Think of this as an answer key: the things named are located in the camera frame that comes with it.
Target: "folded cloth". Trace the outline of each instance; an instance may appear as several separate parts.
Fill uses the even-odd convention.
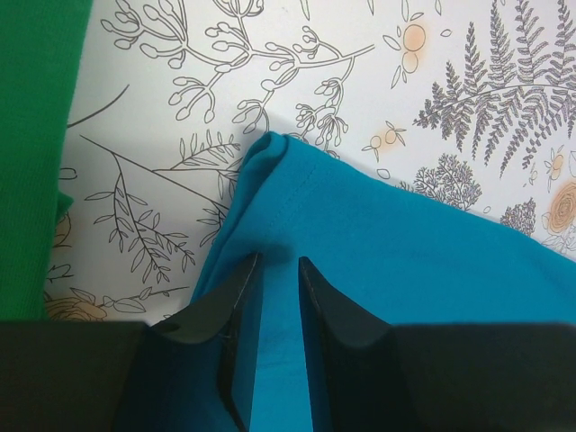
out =
[[[46,316],[59,165],[92,0],[0,1],[0,320]]]
[[[194,298],[265,256],[251,430],[311,430],[297,261],[392,324],[576,321],[576,264],[520,232],[373,180],[291,137],[249,150]]]

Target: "branch drawing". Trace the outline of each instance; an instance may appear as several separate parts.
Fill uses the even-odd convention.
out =
[[[234,197],[239,176],[239,167],[242,157],[238,157],[241,147],[230,135],[225,141],[220,132],[213,140],[210,130],[206,130],[206,140],[198,145],[198,135],[193,134],[188,145],[180,139],[180,162],[170,168],[155,169],[155,173],[175,171],[213,171],[218,173],[218,192],[220,199],[224,199],[225,191],[229,198]]]
[[[432,99],[427,99],[414,124],[422,128],[439,127],[442,138],[453,133],[462,151],[464,139],[476,118],[472,138],[472,157],[476,158],[484,134],[488,134],[484,162],[507,132],[511,138],[500,165],[500,176],[522,143],[528,142],[522,167],[528,168],[542,142],[565,122],[568,136],[576,121],[576,64],[569,53],[576,50],[570,42],[576,29],[565,0],[558,3],[558,33],[552,53],[545,52],[544,27],[529,0],[517,0],[516,61],[510,47],[510,35],[502,22],[497,1],[490,9],[490,62],[482,58],[476,44],[476,29],[470,23],[465,44],[464,81],[446,64],[446,88],[432,85]]]
[[[110,231],[108,242],[112,243],[116,240],[118,243],[118,249],[121,254],[123,254],[125,251],[127,253],[134,251],[130,272],[134,273],[138,269],[142,270],[141,280],[143,284],[147,282],[150,275],[155,274],[156,283],[160,284],[162,281],[170,282],[168,274],[173,270],[173,258],[177,257],[180,260],[180,266],[183,273],[185,273],[186,268],[189,265],[194,266],[194,252],[191,251],[187,246],[188,236],[181,232],[166,233],[160,229],[160,212],[149,208],[149,205],[146,201],[129,192],[124,178],[124,173],[122,171],[121,161],[131,163],[136,167],[144,169],[152,175],[166,179],[171,184],[178,185],[179,187],[182,187],[183,189],[202,197],[209,204],[211,204],[212,209],[209,209],[210,212],[213,212],[214,215],[218,217],[216,223],[211,223],[211,225],[217,225],[218,228],[211,230],[210,233],[201,240],[200,247],[204,246],[209,239],[216,237],[224,219],[226,218],[228,207],[202,195],[201,193],[196,192],[193,189],[175,182],[174,180],[166,177],[158,171],[151,170],[126,157],[123,157],[118,153],[106,148],[105,146],[92,141],[91,139],[88,139],[84,136],[81,137],[86,141],[96,145],[98,148],[110,153],[116,162],[119,174],[116,178],[114,188],[111,191],[93,193],[86,197],[85,200],[111,201],[111,212],[98,217],[94,221],[94,224],[107,221],[108,223],[112,223],[112,230]],[[205,149],[212,149],[218,152],[218,150],[215,149],[215,146],[209,146]],[[188,159],[185,157],[184,153],[184,161],[195,164],[198,162],[198,158]],[[198,222],[208,224],[207,220],[198,220]]]
[[[129,245],[129,253],[138,250],[132,260],[130,272],[134,273],[143,264],[143,284],[152,272],[156,273],[157,284],[162,280],[170,282],[168,272],[172,271],[169,265],[173,254],[181,258],[183,272],[186,271],[188,263],[195,265],[194,253],[186,248],[188,236],[181,232],[166,234],[160,231],[160,212],[148,208],[147,202],[128,192],[120,161],[117,157],[114,159],[119,174],[113,191],[94,193],[85,198],[86,201],[112,199],[112,213],[100,216],[94,224],[113,221],[108,242],[118,239],[121,254],[124,253],[125,244]]]
[[[314,140],[317,146],[324,146],[324,151],[335,158],[339,158],[334,150],[330,150],[330,144],[338,147],[342,142],[342,135],[348,132],[348,125],[338,117],[340,106],[344,101],[344,82],[350,76],[354,59],[350,59],[348,69],[342,77],[332,77],[322,81],[320,86],[314,91],[315,95],[326,96],[326,101],[313,108],[306,103],[297,103],[296,109],[299,114],[296,116],[296,127],[302,129],[300,132],[294,132],[291,135],[309,142],[306,135],[315,129],[319,131],[318,137]]]
[[[88,114],[86,117],[83,117],[80,120],[77,121],[73,121],[71,123],[69,123],[66,127],[67,129],[73,128],[74,126],[77,126],[80,123],[85,122],[86,120],[90,120],[92,118],[94,118],[96,115],[103,113],[104,111],[106,111],[108,108],[110,108],[112,105],[116,104],[121,97],[124,96],[124,94],[126,93],[126,90],[128,90],[128,87],[130,87],[130,84],[126,85],[122,91],[116,96],[114,97],[109,103],[107,103],[105,106],[103,106],[102,108],[100,108],[97,111],[92,112],[91,114]]]
[[[155,295],[170,297],[170,293],[182,291],[189,286],[179,286],[167,290],[152,291],[152,287],[144,288],[140,294],[124,297],[118,300],[105,295],[101,303],[96,302],[96,296],[79,288],[70,288],[72,296],[52,299],[45,293],[44,305],[51,320],[68,321],[103,321],[108,316],[106,308],[114,308],[122,313],[144,313],[145,306],[142,304],[146,299]]]
[[[468,164],[446,153],[440,157],[436,167],[423,166],[416,173],[413,184],[400,182],[399,188],[464,211],[470,210],[482,195],[482,189],[473,179],[473,171]]]
[[[264,48],[256,48],[250,39],[245,20],[259,16],[264,11],[261,0],[246,1],[246,7],[240,0],[212,0],[213,4],[230,22],[218,22],[215,27],[209,27],[205,35],[216,41],[212,44],[213,52],[204,54],[196,49],[188,36],[188,18],[183,0],[157,0],[158,8],[144,4],[143,14],[137,12],[126,0],[116,0],[120,11],[115,14],[119,23],[101,20],[103,28],[120,38],[114,45],[121,50],[129,50],[139,43],[139,49],[150,59],[168,59],[168,66],[180,69],[192,58],[213,68],[213,75],[208,81],[202,81],[195,76],[178,76],[174,79],[175,86],[180,87],[169,98],[172,106],[180,106],[175,117],[182,121],[192,114],[192,109],[204,101],[205,123],[210,123],[215,116],[216,94],[214,87],[227,74],[243,68],[252,59],[267,59],[271,61],[269,69],[278,74],[276,79],[264,79],[261,87],[265,91],[262,98],[245,99],[238,103],[240,113],[234,117],[235,123],[246,122],[244,133],[248,134],[262,122],[264,129],[269,129],[269,118],[266,105],[275,92],[291,83],[307,68],[324,68],[338,63],[354,64],[354,59],[374,49],[370,45],[342,55],[337,49],[321,40],[308,26],[304,26],[302,40],[304,45],[295,43],[291,47],[274,42],[264,43]],[[218,53],[233,54],[233,59],[220,58]],[[328,55],[325,59],[317,59],[319,52]]]

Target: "orange flower illustration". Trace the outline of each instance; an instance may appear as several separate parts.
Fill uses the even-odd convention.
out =
[[[50,300],[44,304],[52,320],[102,321],[107,315],[102,308],[77,297]]]
[[[555,233],[566,230],[576,216],[576,183],[569,183],[556,195],[550,207],[548,229]]]

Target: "black plastic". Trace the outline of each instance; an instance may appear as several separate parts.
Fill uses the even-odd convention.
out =
[[[0,323],[0,430],[249,430],[261,261],[152,328]]]
[[[299,274],[316,432],[576,430],[574,326],[391,326]]]

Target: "leaf drawing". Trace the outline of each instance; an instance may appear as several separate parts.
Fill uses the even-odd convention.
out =
[[[61,168],[58,180],[76,180],[78,173],[74,168]]]
[[[560,126],[567,125],[570,137],[576,121],[576,65],[571,55],[576,50],[571,42],[576,29],[565,0],[558,0],[557,4],[555,49],[547,52],[549,43],[543,40],[544,27],[539,25],[536,9],[529,0],[517,0],[514,40],[502,21],[497,0],[493,0],[490,59],[480,53],[475,25],[471,22],[464,47],[463,92],[456,88],[459,76],[452,66],[447,67],[445,87],[438,82],[432,85],[432,98],[425,101],[414,124],[439,128],[444,140],[454,134],[457,148],[463,151],[464,138],[475,118],[472,157],[476,158],[480,143],[485,142],[486,165],[510,134],[500,176],[523,145],[526,154],[522,167],[526,169],[532,165],[532,158],[544,140]]]
[[[383,36],[384,42],[386,42],[386,44],[392,48],[395,51],[400,51],[401,50],[401,46],[398,43],[397,40],[395,40],[393,37],[388,36],[387,34],[384,34]]]
[[[217,174],[217,186],[220,199],[225,195],[233,198],[239,176],[241,146],[230,135],[224,139],[220,132],[216,138],[210,130],[206,130],[205,139],[199,144],[198,134],[194,133],[188,144],[180,139],[179,152],[181,160],[170,168],[155,169],[155,173],[175,171],[212,171]]]
[[[310,20],[310,7],[308,5],[308,0],[300,0],[300,6],[302,8],[302,13],[306,17],[306,19]]]
[[[247,122],[244,129],[246,134],[255,131],[257,127],[267,131],[269,120],[266,105],[275,93],[290,84],[301,71],[347,63],[374,49],[374,45],[371,45],[342,54],[335,47],[320,40],[318,34],[309,26],[302,28],[303,45],[294,43],[292,46],[282,46],[272,41],[256,42],[247,31],[246,21],[264,11],[263,1],[211,2],[216,11],[222,13],[226,19],[232,18],[233,22],[217,22],[213,27],[205,29],[204,34],[215,40],[208,53],[195,46],[197,38],[189,34],[189,12],[182,0],[157,0],[155,3],[158,7],[144,4],[142,12],[139,7],[132,7],[131,0],[116,0],[120,9],[114,15],[116,21],[100,21],[105,31],[118,38],[114,45],[120,50],[130,50],[138,46],[143,55],[149,59],[167,60],[167,65],[172,69],[181,69],[189,61],[212,69],[211,76],[206,79],[185,75],[173,79],[176,90],[168,98],[168,104],[178,107],[175,113],[178,121],[190,118],[193,110],[201,106],[204,122],[212,122],[216,116],[215,88],[218,82],[224,76],[236,73],[253,59],[259,59],[268,62],[268,68],[275,72],[276,76],[262,81],[261,87],[265,91],[262,98],[246,99],[238,103],[240,113],[235,122]],[[310,0],[300,0],[300,7],[309,20]],[[332,55],[332,58],[317,60],[319,51]]]
[[[408,4],[408,0],[400,0],[402,3],[402,18],[404,22],[407,23],[410,17],[410,5]]]
[[[84,300],[85,302],[89,302],[91,304],[95,304],[96,302],[96,298],[93,294],[91,294],[90,292],[86,292],[84,290],[80,290],[78,288],[70,288],[70,291],[78,298],[81,300]]]
[[[214,149],[212,142],[209,146],[202,144],[201,148],[207,151]],[[194,151],[191,150],[191,158],[197,154]],[[149,205],[145,200],[128,192],[120,157],[115,153],[112,155],[119,170],[114,192],[95,193],[86,198],[87,201],[110,200],[112,214],[100,216],[94,221],[94,224],[104,224],[104,222],[112,224],[112,231],[108,238],[109,243],[117,241],[118,250],[121,254],[124,252],[134,254],[130,272],[135,273],[140,270],[143,284],[153,274],[156,275],[157,284],[160,281],[169,282],[168,273],[172,271],[171,266],[169,266],[172,262],[172,255],[179,255],[186,263],[195,264],[194,252],[186,247],[188,237],[183,233],[167,234],[160,230],[160,212],[148,208]]]
[[[114,302],[113,306],[118,312],[142,313],[146,311],[142,303],[134,299],[119,299]]]
[[[388,171],[387,169],[384,169],[384,168],[377,169],[377,170],[376,170],[376,174],[377,174],[382,180],[390,180],[390,171]]]
[[[392,76],[392,83],[390,85],[390,89],[394,88],[398,84],[398,80],[400,79],[401,71],[402,71],[402,66],[398,65],[398,67],[396,67],[396,71],[394,72],[394,75]]]
[[[470,210],[482,195],[468,164],[446,153],[440,157],[436,167],[419,169],[413,185],[400,182],[400,188],[464,211]]]
[[[536,203],[530,198],[527,202],[507,207],[500,223],[530,237],[536,226]]]
[[[73,277],[74,275],[70,273],[71,271],[72,266],[70,264],[53,265],[46,275],[46,280],[52,284],[58,279]]]
[[[211,226],[212,228],[210,228],[210,231],[200,241],[200,247],[208,244],[208,242],[212,243],[216,239],[216,235],[220,232],[224,220],[226,219],[226,215],[216,206],[214,206],[213,209],[204,209],[204,211],[209,215],[209,217],[199,219],[198,222]]]

